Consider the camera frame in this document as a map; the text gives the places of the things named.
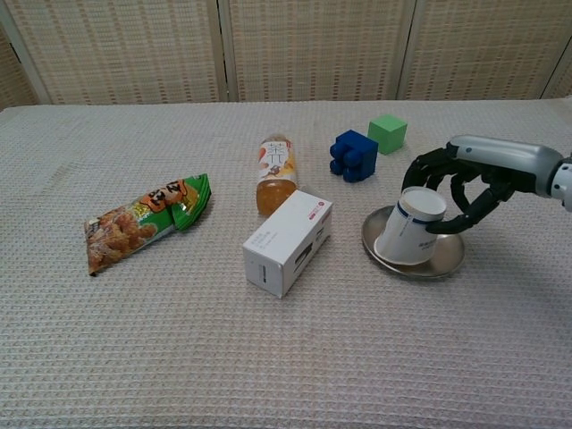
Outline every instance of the green block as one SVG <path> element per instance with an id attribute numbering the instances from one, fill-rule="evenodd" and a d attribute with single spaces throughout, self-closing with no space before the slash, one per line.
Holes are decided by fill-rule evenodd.
<path id="1" fill-rule="evenodd" d="M 377 151 L 388 155 L 403 146 L 408 123 L 395 116 L 385 114 L 369 123 L 367 136 L 377 142 Z"/>

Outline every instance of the white cup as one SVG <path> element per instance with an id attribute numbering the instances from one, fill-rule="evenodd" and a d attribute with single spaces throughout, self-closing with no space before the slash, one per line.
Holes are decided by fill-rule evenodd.
<path id="1" fill-rule="evenodd" d="M 417 265 L 428 261 L 433 257 L 437 236 L 425 227 L 440 221 L 446 209 L 445 198 L 432 189 L 404 189 L 385 231 L 375 240 L 375 252 L 392 264 Z"/>

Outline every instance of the bottle label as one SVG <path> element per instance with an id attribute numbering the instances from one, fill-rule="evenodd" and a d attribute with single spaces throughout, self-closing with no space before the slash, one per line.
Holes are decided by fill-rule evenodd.
<path id="1" fill-rule="evenodd" d="M 286 179 L 296 183 L 294 151 L 289 141 L 266 141 L 258 154 L 258 183 Z"/>

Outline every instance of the chip bag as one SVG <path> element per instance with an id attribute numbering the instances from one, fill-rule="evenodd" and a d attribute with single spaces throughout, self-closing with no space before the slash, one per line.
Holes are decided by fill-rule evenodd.
<path id="1" fill-rule="evenodd" d="M 85 222 L 89 274 L 95 275 L 175 229 L 189 228 L 210 196 L 208 177 L 200 174 L 167 183 Z"/>

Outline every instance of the beige wall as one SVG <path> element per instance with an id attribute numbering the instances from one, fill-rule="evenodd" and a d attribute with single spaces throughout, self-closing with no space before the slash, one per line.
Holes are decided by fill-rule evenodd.
<path id="1" fill-rule="evenodd" d="M 14 26 L 6 32 L 21 38 L 18 48 L 30 59 L 26 71 L 34 69 L 36 92 L 55 104 L 572 93 L 569 0 L 0 0 L 0 6 L 10 15 L 0 17 L 2 24 Z M 0 64 L 0 105 L 35 103 L 14 56 L 2 55 L 10 61 Z"/>

